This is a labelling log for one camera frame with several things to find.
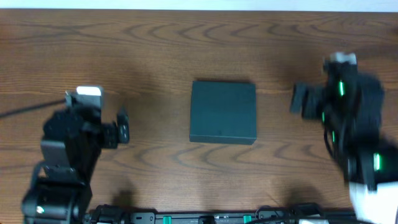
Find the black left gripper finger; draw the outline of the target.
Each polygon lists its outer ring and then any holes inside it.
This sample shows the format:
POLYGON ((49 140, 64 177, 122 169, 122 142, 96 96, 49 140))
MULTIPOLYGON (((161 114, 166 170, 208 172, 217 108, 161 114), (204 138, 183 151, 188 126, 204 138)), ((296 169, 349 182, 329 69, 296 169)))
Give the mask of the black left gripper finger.
POLYGON ((118 127, 116 123, 105 123, 101 125, 103 136, 102 148, 116 149, 119 144, 118 127))
POLYGON ((122 144, 127 144, 130 141, 129 136, 129 117, 124 108, 121 108, 117 113, 118 139, 122 144))

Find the black gift box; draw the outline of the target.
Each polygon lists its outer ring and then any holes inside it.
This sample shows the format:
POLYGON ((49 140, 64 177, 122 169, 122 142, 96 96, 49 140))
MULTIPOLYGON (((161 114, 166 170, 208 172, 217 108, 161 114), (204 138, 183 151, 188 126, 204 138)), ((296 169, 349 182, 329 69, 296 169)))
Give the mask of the black gift box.
POLYGON ((255 84, 194 81, 189 140, 252 145, 257 139, 256 112, 255 84))

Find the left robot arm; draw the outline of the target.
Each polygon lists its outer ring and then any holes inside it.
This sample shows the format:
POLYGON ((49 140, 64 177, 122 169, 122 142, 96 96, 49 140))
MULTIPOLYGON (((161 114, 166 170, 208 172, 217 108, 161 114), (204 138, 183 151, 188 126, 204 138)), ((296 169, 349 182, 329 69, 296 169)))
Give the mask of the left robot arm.
POLYGON ((75 105, 54 112, 44 124, 43 161, 32 172, 21 203, 24 223, 81 223, 92 198, 91 178, 103 149, 129 142, 129 117, 103 123, 101 111, 75 105))

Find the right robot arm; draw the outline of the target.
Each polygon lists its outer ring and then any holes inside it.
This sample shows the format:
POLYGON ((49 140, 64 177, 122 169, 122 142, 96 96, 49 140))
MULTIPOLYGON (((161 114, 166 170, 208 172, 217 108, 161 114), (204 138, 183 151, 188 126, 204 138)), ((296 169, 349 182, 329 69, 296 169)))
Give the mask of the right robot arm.
MULTIPOLYGON (((349 185, 356 216, 373 223, 397 222, 397 146, 381 135, 384 90, 354 62, 327 60, 324 85, 296 83, 290 110, 322 123, 326 149, 349 185)), ((256 132, 252 83, 195 81, 192 142, 251 145, 256 132)))

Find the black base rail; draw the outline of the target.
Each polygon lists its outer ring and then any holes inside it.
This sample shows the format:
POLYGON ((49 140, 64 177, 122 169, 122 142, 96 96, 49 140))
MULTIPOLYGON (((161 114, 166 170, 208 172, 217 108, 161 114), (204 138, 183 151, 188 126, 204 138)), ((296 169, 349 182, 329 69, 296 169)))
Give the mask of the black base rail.
POLYGON ((99 205, 87 213, 83 224, 225 224, 225 223, 356 223, 354 211, 321 208, 316 203, 290 207, 264 205, 257 210, 213 210, 205 212, 158 212, 155 209, 99 205))

